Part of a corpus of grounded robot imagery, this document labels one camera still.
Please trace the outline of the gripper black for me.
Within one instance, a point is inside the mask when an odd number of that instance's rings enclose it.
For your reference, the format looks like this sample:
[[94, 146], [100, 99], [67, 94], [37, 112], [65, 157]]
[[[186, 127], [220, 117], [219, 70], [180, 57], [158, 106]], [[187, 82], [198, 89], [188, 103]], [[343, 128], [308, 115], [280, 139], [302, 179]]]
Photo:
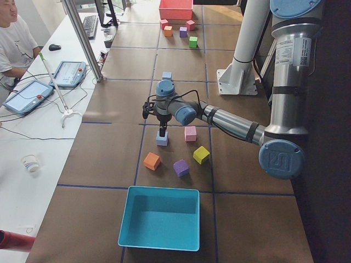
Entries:
[[157, 115], [157, 119], [160, 121], [159, 136], [165, 137], [167, 131], [167, 123], [172, 119], [172, 115]]

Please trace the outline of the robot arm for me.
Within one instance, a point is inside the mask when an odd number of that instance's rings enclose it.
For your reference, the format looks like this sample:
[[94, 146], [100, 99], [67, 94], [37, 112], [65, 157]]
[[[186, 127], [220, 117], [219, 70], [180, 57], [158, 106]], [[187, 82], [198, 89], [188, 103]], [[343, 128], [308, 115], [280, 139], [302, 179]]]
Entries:
[[201, 100], [185, 101], [169, 80], [158, 83], [155, 99], [147, 99], [143, 106], [143, 117], [157, 117], [161, 136], [172, 118], [182, 125], [198, 118], [233, 137], [259, 145], [259, 163], [272, 177], [283, 180], [297, 177], [303, 170], [303, 142], [308, 136], [303, 121], [306, 80], [313, 41], [321, 30], [324, 5], [324, 1], [248, 1], [246, 4], [233, 60], [217, 72], [218, 90], [222, 95], [255, 94], [251, 63], [265, 22], [271, 18], [275, 62], [267, 127]]

